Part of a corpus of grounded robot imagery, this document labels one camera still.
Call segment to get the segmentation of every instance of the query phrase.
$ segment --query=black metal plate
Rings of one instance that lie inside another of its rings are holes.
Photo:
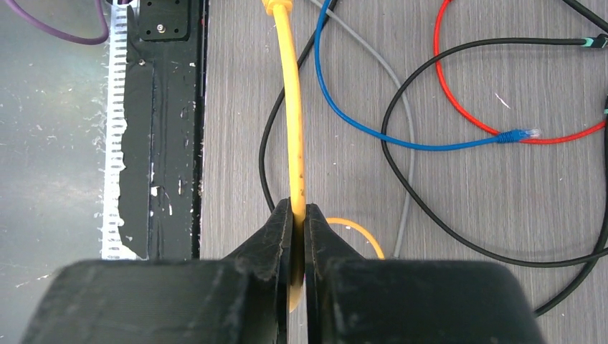
[[[190,0],[142,0],[139,35],[144,41],[185,40],[189,35]]]

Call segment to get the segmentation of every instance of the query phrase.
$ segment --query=purple cable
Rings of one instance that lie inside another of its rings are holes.
[[[65,33],[63,31],[59,31],[55,28],[52,28],[52,27],[46,25],[45,23],[43,23],[40,20],[31,16],[29,13],[25,12],[25,10],[23,10],[23,8],[21,8],[15,2],[15,0],[4,0],[4,2],[6,2],[6,4],[9,5],[9,7],[15,13],[17,13],[21,18],[25,19],[26,22],[30,23],[31,25],[34,25],[38,29],[41,29],[42,31],[44,31],[48,34],[51,34],[52,36],[55,36],[59,39],[63,39],[65,41],[72,42],[72,43],[84,44],[84,45],[102,44],[103,42],[105,42],[108,39],[108,36],[110,35],[110,30],[108,29],[108,24],[105,22],[105,17],[103,16],[103,8],[101,7],[101,1],[102,0],[95,1],[95,8],[97,9],[99,22],[101,23],[101,27],[103,30],[101,36],[99,36],[97,38],[82,38],[82,37],[73,36],[73,35]]]

